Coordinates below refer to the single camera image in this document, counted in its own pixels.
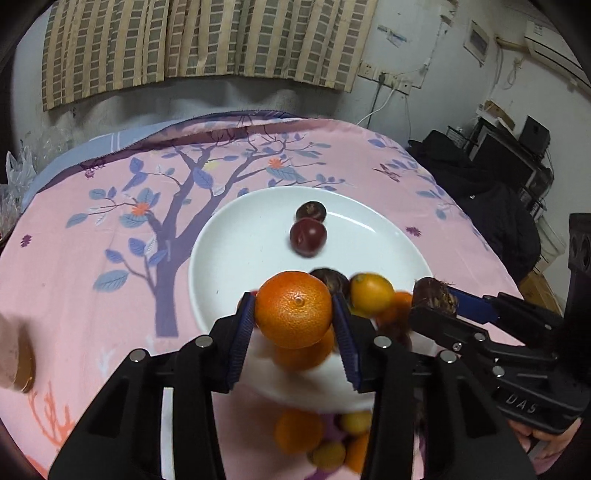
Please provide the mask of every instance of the white plate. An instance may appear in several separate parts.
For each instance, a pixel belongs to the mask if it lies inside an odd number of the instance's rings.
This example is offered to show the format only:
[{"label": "white plate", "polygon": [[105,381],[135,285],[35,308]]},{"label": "white plate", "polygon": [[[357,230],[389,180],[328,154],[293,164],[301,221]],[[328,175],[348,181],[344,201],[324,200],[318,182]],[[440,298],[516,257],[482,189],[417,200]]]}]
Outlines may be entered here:
[{"label": "white plate", "polygon": [[[327,210],[328,238],[314,258],[290,247],[297,208],[317,200]],[[431,276],[423,256],[400,229],[371,208],[342,195],[308,187],[276,187],[248,193],[220,209],[197,238],[189,263],[189,296],[199,328],[236,311],[245,291],[258,289],[285,270],[329,267],[351,277],[376,272],[394,288],[412,291],[415,280]],[[435,354],[435,344],[416,335],[413,349]],[[345,378],[340,357],[288,374],[273,363],[269,342],[253,332],[241,381],[282,404],[318,412],[371,408],[373,394],[358,394]]]}]

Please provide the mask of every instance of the tablecloth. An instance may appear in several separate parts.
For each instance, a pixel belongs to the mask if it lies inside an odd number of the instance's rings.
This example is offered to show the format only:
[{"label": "tablecloth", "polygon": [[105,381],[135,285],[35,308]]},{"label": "tablecloth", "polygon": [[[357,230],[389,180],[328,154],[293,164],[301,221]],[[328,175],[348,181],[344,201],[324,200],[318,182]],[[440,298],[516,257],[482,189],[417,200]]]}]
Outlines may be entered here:
[{"label": "tablecloth", "polygon": [[[44,476],[129,351],[173,351],[203,333],[187,291],[191,248],[221,206],[254,190],[297,184],[349,196],[403,230],[437,278],[478,296],[519,296],[429,172],[361,127],[257,114],[194,119],[78,160],[33,198],[0,258],[0,313],[26,324],[37,356],[32,392],[0,391],[0,417]],[[486,327],[494,340],[516,343]],[[217,395],[215,409],[230,480],[303,480],[314,471],[273,445],[280,406],[238,386]],[[416,456],[414,477],[422,471]],[[356,475],[343,468],[332,478]]]}]

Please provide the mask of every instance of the white air conditioner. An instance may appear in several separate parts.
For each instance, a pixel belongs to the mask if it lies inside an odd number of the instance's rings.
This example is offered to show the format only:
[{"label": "white air conditioner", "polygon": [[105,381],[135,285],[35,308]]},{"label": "white air conditioner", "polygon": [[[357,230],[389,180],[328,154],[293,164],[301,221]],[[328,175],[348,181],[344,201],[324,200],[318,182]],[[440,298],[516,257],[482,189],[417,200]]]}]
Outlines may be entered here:
[{"label": "white air conditioner", "polygon": [[534,59],[556,70],[567,77],[573,85],[591,95],[591,82],[560,34],[528,21],[525,29],[525,44]]}]

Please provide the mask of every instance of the beige checkered curtain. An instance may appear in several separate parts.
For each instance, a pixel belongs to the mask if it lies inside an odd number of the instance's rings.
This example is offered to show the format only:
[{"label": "beige checkered curtain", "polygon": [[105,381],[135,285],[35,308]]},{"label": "beige checkered curtain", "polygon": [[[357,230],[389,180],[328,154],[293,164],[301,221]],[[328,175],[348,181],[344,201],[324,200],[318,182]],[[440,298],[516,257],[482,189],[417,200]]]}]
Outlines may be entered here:
[{"label": "beige checkered curtain", "polygon": [[43,49],[43,107],[205,75],[350,92],[377,1],[59,0]]}]

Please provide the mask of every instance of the white wall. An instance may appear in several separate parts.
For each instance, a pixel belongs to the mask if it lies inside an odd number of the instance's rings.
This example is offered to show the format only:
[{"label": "white wall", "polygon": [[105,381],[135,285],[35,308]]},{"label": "white wall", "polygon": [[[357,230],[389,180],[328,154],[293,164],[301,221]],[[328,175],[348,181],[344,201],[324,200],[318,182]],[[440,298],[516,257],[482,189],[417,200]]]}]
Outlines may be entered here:
[{"label": "white wall", "polygon": [[[440,26],[439,5],[444,0],[380,0],[366,45],[364,59],[392,72],[419,69],[431,55]],[[442,31],[422,89],[408,98],[413,138],[421,140],[432,129],[462,125],[474,117],[495,67],[496,47],[491,44],[486,63],[463,48],[467,25],[476,20],[493,37],[501,16],[501,0],[459,0],[451,28]],[[31,27],[17,49],[12,79],[12,118],[15,142],[37,145],[53,127],[61,128],[70,144],[107,132],[166,119],[216,111],[272,108],[298,115],[324,115],[357,122],[369,112],[377,84],[358,78],[351,94],[281,80],[210,77],[169,80],[91,97],[43,112],[41,54],[47,25],[46,12]],[[396,48],[376,28],[386,25],[406,36]],[[383,88],[377,105],[388,93]],[[403,96],[397,93],[388,107],[376,114],[371,128],[405,143],[408,119]]]},{"label": "white wall", "polygon": [[[518,41],[523,38],[527,17],[508,11],[502,36]],[[544,215],[548,224],[568,243],[569,214],[591,212],[591,98],[569,90],[564,77],[526,57],[514,86],[508,90],[505,79],[513,59],[522,54],[505,52],[501,80],[492,99],[515,121],[521,132],[527,116],[550,130],[550,154],[555,180],[548,196]],[[570,273],[567,252],[544,272],[553,291],[566,298]]]}]

